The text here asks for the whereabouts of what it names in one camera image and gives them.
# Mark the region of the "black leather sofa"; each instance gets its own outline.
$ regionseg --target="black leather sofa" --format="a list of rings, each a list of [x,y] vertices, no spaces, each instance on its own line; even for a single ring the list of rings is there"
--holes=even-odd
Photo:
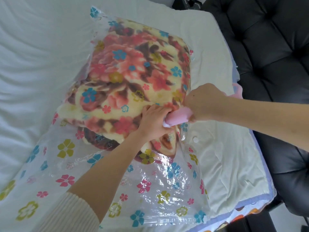
[[[309,0],[206,0],[201,10],[218,22],[245,99],[309,104]],[[291,213],[309,217],[309,153],[254,134],[277,189],[276,200]]]

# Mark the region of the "knit sleeve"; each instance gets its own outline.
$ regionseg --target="knit sleeve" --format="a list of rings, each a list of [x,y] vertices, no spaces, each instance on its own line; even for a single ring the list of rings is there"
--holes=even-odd
[[[33,232],[97,232],[99,224],[85,200],[66,192]]]

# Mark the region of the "forearm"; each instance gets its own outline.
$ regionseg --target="forearm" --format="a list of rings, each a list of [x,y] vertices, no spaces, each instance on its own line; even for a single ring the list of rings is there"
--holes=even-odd
[[[101,222],[127,167],[145,142],[137,131],[131,133],[122,144],[88,170],[68,192],[84,199]]]
[[[309,151],[309,105],[229,98],[218,117]]]

